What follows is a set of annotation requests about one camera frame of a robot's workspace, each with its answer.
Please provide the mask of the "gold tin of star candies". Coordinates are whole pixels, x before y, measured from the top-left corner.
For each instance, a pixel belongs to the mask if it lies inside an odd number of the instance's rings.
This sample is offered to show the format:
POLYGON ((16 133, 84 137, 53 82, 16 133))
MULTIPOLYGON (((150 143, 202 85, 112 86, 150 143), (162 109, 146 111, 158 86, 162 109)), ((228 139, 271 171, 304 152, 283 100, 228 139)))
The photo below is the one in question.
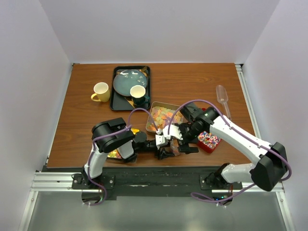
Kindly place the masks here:
MULTIPOLYGON (((135 135, 137 132, 140 132, 139 129, 137 128, 132 128, 131 131, 133 132, 133 134, 135 135)), ((115 160, 115 161, 121 161, 121 162, 125 162, 125 160, 121 157, 121 155, 119 154, 118 150, 115 149, 112 152, 110 152, 107 156, 108 160, 115 160)))

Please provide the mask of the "clear plastic scoop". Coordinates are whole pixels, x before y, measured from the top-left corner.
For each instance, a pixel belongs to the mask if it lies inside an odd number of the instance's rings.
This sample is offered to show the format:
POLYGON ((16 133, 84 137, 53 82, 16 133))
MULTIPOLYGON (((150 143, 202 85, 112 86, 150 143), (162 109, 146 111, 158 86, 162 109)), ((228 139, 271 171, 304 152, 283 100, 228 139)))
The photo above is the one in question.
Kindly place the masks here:
POLYGON ((216 86, 216 94, 217 94, 217 101, 222 104, 225 110, 225 114, 229 120, 231 120, 231 113, 228 106, 228 95, 226 89, 222 85, 216 86))

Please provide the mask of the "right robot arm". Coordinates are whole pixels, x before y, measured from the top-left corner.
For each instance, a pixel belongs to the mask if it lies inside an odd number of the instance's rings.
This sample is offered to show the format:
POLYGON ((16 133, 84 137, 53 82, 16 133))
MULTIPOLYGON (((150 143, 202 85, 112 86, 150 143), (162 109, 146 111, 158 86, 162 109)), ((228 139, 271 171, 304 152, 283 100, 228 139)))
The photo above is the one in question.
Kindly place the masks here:
POLYGON ((213 107, 202 110, 190 103, 183 106, 180 113, 188 120, 180 125, 184 146, 181 152, 188 152, 188 144, 206 131, 223 139, 250 160, 249 164, 223 164, 206 177, 207 184, 226 189, 231 183, 252 182, 270 192, 287 172, 286 149, 279 142, 270 144, 258 139, 220 115, 213 107))

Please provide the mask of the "silver tin of gummies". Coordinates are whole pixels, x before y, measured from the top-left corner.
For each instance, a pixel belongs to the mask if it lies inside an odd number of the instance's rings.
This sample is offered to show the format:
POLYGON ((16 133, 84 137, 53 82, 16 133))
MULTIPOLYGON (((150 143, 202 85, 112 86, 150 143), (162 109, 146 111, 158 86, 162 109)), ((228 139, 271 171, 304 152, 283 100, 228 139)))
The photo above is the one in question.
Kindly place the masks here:
MULTIPOLYGON (((166 125, 168 125, 172 115, 178 108, 179 106, 174 104, 153 102, 150 109, 150 114, 154 119, 154 123, 157 126, 157 128, 160 128, 162 130, 166 125)), ((180 124, 183 121, 184 121, 184 116, 180 113, 180 111, 178 111, 174 116, 172 123, 180 124)), ((148 132, 156 133, 155 126, 150 117, 148 117, 145 129, 148 132)))

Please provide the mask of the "glass goblet jar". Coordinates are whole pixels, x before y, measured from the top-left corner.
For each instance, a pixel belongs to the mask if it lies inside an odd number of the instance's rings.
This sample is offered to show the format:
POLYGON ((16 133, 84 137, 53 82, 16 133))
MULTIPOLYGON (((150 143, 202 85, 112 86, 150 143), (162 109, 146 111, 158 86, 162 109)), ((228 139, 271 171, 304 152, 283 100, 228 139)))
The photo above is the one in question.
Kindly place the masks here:
POLYGON ((175 155, 175 156, 179 156, 180 152, 179 152, 179 143, 177 139, 173 139, 170 141, 170 151, 175 155))

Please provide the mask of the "red tin of lollipops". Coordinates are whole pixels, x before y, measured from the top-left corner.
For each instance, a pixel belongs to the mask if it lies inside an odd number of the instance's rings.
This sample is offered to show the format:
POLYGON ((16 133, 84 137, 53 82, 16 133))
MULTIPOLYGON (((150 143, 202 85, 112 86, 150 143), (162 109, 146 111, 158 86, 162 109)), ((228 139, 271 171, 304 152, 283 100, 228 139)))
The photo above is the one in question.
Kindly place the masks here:
POLYGON ((209 154, 213 153, 221 142, 218 136, 206 131, 200 133, 197 138, 197 146, 209 154))

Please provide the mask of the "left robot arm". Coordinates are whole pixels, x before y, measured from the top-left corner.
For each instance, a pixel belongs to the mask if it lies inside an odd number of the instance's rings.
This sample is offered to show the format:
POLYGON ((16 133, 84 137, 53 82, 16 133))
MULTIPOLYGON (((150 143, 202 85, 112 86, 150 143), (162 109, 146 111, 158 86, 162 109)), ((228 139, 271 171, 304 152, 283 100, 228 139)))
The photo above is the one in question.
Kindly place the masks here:
POLYGON ((99 185, 103 165, 112 151, 117 151, 124 162, 134 161, 139 153, 154 153, 159 160, 175 156, 166 149, 168 142, 158 145, 158 138, 148 140, 146 133, 128 130, 121 117, 98 123, 91 131, 92 149, 82 170, 82 182, 89 189, 99 185))

